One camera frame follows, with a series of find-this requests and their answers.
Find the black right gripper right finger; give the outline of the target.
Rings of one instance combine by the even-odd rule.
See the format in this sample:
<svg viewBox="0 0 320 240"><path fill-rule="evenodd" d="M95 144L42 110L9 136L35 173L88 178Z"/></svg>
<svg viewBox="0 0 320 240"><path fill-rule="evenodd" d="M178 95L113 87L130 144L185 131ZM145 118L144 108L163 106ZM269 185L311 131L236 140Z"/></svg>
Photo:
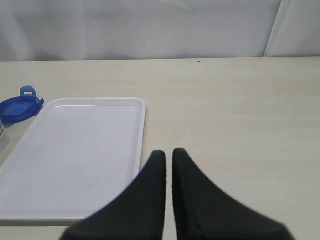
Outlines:
<svg viewBox="0 0 320 240"><path fill-rule="evenodd" d="M172 201L179 240L292 240L286 226L216 186L188 152L172 153Z"/></svg>

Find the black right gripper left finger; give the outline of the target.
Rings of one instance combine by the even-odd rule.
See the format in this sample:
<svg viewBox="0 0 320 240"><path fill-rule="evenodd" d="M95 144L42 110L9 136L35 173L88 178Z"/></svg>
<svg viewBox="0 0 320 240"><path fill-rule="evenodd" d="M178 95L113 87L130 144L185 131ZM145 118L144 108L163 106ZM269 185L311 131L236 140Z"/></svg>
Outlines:
<svg viewBox="0 0 320 240"><path fill-rule="evenodd" d="M134 181L111 203L68 227L62 240L161 240L167 194L167 161L151 153Z"/></svg>

